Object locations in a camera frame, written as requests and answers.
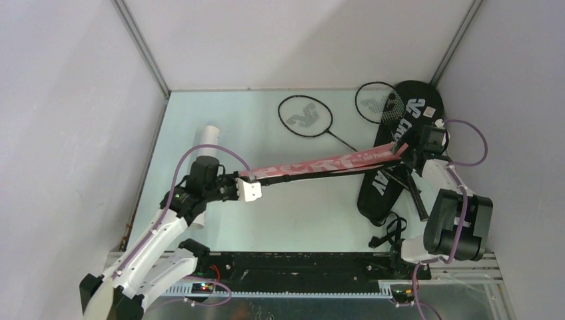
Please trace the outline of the pink SPORT racket bag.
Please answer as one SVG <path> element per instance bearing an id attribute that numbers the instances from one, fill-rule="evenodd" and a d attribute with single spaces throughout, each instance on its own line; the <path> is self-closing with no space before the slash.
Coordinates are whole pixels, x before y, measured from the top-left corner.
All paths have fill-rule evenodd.
<path id="1" fill-rule="evenodd" d="M 345 155 L 240 171 L 238 176 L 269 186 L 304 179 L 355 175 L 398 165 L 406 148 L 407 145 L 400 147 L 398 143 L 387 143 Z"/>

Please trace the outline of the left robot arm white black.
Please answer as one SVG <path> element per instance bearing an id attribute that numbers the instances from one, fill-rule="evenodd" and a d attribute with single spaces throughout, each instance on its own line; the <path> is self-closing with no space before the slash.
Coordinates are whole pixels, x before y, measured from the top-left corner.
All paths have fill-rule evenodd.
<path id="1" fill-rule="evenodd" d="M 173 256 L 159 259 L 167 247 L 202 215 L 209 203 L 248 201 L 261 195 L 252 177 L 221 171 L 215 157 L 199 156 L 189 174 L 173 176 L 145 234 L 102 274 L 79 284 L 84 319 L 142 319 L 150 306 L 185 276 L 204 277 L 211 268 L 209 248 L 187 239 Z"/>

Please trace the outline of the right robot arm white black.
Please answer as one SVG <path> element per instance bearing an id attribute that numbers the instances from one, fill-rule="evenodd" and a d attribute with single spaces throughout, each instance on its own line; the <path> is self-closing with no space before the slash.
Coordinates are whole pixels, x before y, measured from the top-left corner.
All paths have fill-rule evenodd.
<path id="1" fill-rule="evenodd" d="M 493 202 L 462 181 L 444 154 L 447 142 L 447 130 L 433 125 L 398 141 L 406 147 L 404 164 L 436 190 L 436 198 L 431 211 L 420 217 L 422 235 L 403 240 L 400 253 L 387 261 L 388 272 L 397 279 L 411 274 L 415 263 L 478 261 L 486 252 Z"/>

